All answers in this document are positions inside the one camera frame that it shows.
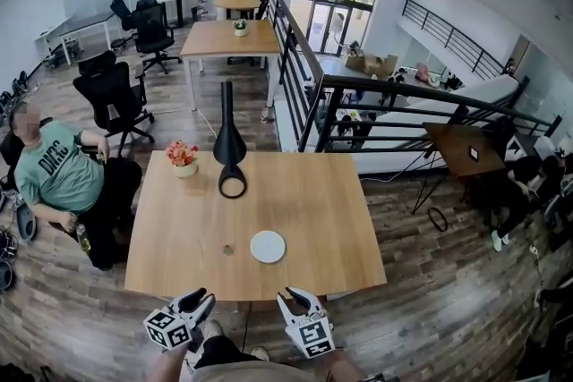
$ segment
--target small potted plant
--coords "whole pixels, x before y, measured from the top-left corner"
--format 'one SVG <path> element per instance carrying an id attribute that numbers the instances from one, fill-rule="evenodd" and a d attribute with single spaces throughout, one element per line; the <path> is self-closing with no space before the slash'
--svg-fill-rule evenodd
<path id="1" fill-rule="evenodd" d="M 233 28 L 235 28 L 235 35 L 237 37 L 244 37 L 247 35 L 247 21 L 246 20 L 236 20 L 233 21 Z"/>
<path id="2" fill-rule="evenodd" d="M 180 140 L 172 142 L 167 147 L 165 152 L 173 164 L 176 177 L 185 178 L 197 172 L 197 157 L 195 156 L 197 150 L 196 146 L 193 145 L 189 148 Z"/>

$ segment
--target white disc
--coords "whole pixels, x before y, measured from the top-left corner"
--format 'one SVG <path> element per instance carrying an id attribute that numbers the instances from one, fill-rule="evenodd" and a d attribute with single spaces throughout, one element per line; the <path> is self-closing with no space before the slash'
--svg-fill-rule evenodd
<path id="1" fill-rule="evenodd" d="M 261 263 L 275 263 L 285 254 L 285 240 L 274 231 L 261 231 L 251 239 L 251 254 Z"/>

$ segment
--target black vase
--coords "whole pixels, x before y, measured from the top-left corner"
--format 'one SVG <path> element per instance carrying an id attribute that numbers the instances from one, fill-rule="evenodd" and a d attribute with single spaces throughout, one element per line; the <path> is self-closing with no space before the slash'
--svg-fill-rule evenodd
<path id="1" fill-rule="evenodd" d="M 218 191 L 227 199 L 237 199 L 247 191 L 247 181 L 243 171 L 237 165 L 243 161 L 247 154 L 247 147 L 244 145 L 233 119 L 233 83 L 230 81 L 221 83 L 221 108 L 223 110 L 223 124 L 213 147 L 215 159 L 225 166 L 218 178 Z M 229 196 L 223 191 L 223 183 L 229 178 L 235 178 L 243 184 L 243 189 L 235 196 Z"/>

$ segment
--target round white object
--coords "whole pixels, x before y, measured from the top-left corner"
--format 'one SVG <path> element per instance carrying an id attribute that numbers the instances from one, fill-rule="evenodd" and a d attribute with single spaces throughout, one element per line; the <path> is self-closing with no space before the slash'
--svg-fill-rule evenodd
<path id="1" fill-rule="evenodd" d="M 251 239 L 251 254 L 261 263 L 276 263 L 285 254 L 285 240 L 274 231 L 261 231 Z"/>

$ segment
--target white flower pot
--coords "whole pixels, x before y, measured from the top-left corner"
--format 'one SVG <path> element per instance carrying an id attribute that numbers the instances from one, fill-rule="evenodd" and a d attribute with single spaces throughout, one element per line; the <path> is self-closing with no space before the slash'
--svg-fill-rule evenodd
<path id="1" fill-rule="evenodd" d="M 197 169 L 198 166 L 196 160 L 187 166 L 173 166 L 173 172 L 177 178 L 185 178 L 195 175 L 197 173 Z"/>

